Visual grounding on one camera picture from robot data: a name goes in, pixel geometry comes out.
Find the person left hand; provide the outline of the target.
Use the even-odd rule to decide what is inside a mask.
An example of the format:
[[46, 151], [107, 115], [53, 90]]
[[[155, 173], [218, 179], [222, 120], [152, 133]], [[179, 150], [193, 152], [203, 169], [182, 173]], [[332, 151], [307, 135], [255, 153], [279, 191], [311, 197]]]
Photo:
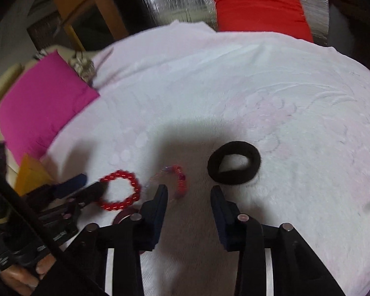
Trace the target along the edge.
[[35, 269], [37, 276], [32, 275], [23, 267], [11, 265], [4, 271], [0, 271], [0, 278], [20, 295], [31, 295], [55, 262], [56, 259], [52, 254], [41, 259]]

